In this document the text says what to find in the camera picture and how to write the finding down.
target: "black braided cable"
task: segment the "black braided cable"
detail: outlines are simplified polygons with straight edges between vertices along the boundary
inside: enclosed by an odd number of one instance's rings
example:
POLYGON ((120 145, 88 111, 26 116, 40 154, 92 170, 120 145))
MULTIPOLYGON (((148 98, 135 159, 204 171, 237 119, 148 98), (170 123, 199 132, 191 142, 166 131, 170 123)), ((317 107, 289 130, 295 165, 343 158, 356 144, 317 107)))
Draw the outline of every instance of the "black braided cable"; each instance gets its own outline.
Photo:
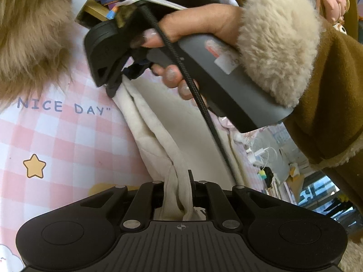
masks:
POLYGON ((180 56, 178 55, 177 51, 175 50, 173 44, 170 42, 170 40, 168 39, 168 37, 164 34, 164 32, 161 30, 161 28, 159 27, 159 23, 157 21, 157 19, 155 18, 155 16, 152 14, 152 12, 150 11, 149 7, 145 4, 145 3, 138 3, 137 4, 138 9, 141 11, 141 13, 143 14, 144 18, 148 21, 148 23, 151 25, 152 28, 154 28, 157 33, 160 35, 164 45, 169 49, 169 51, 171 52, 172 57, 174 58, 174 62, 177 64, 181 74, 183 75, 184 80, 186 81, 186 84, 188 85, 190 92, 193 95, 193 98, 204 118, 204 120, 206 121, 206 124, 214 138, 215 143, 217 144, 217 147, 228 167, 228 170, 230 171, 232 178, 234 179, 235 184, 237 183, 237 178, 235 175, 235 172, 232 168, 232 165, 229 161, 228 155, 226 153, 226 150, 224 149, 223 143, 218 135, 217 129, 215 128, 215 125, 213 123, 213 120, 209 114, 209 111, 203 101, 202 96, 199 93, 199 90, 197 88, 197 86, 195 85, 194 80, 192 79, 192 77, 189 75, 188 71, 186 70, 183 61, 180 59, 180 56))

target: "plush toy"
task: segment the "plush toy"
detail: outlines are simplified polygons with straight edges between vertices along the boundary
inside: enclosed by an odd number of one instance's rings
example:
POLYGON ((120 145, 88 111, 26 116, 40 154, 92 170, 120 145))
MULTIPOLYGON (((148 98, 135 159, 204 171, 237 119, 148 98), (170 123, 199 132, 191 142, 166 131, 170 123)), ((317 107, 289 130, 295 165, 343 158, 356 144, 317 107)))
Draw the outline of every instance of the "plush toy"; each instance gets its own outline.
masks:
POLYGON ((329 21, 338 31, 346 34, 343 27, 344 14, 349 10, 349 0, 322 0, 324 6, 324 17, 329 21))

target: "pink gingham bedsheet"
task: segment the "pink gingham bedsheet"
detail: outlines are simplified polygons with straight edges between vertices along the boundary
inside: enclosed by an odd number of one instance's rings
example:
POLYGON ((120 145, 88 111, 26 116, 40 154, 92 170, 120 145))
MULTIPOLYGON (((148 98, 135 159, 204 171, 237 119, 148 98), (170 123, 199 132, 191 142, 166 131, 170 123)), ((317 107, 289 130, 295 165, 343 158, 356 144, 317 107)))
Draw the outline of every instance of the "pink gingham bedsheet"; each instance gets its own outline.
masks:
MULTIPOLYGON (((50 87, 41 99, 19 98, 0 113, 0 257, 13 259, 7 269, 0 262, 0 272, 20 270, 15 237, 26 221, 87 197, 98 183, 151 180, 121 112, 90 76, 83 51, 87 29, 75 29, 73 80, 50 87), (42 178, 28 177, 24 161, 34 154, 45 162, 42 178)), ((143 76, 160 81, 150 71, 143 76)), ((250 185, 262 190, 244 150, 241 159, 250 185)))

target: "white towel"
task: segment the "white towel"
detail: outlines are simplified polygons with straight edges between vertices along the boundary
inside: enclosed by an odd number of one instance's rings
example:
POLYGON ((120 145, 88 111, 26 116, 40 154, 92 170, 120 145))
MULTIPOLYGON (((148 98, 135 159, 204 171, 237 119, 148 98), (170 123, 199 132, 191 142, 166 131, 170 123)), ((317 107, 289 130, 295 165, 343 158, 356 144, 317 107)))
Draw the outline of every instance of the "white towel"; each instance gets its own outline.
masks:
MULTIPOLYGON (((155 219, 195 219, 188 169, 196 181, 231 189, 233 181, 197 108, 160 83, 125 76, 114 101, 123 113, 153 180, 164 181, 164 203, 155 219)), ((235 171, 225 131, 219 131, 235 171)), ((242 176, 239 184, 244 184, 242 176)))

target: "gray handheld device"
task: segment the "gray handheld device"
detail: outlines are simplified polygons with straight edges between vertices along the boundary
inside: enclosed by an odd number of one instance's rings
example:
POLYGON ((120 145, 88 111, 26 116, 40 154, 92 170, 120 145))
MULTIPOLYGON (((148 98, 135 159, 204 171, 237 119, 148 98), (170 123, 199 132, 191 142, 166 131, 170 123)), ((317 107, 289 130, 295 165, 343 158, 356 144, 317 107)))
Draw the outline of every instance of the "gray handheld device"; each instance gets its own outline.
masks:
MULTIPOLYGON (((180 56, 191 66, 192 77, 210 109, 227 116, 240 132, 277 124, 293 111, 278 105, 244 71, 238 52, 210 34, 196 34, 176 43, 180 56)), ((162 67, 173 62, 165 48, 151 49, 147 58, 162 67)))

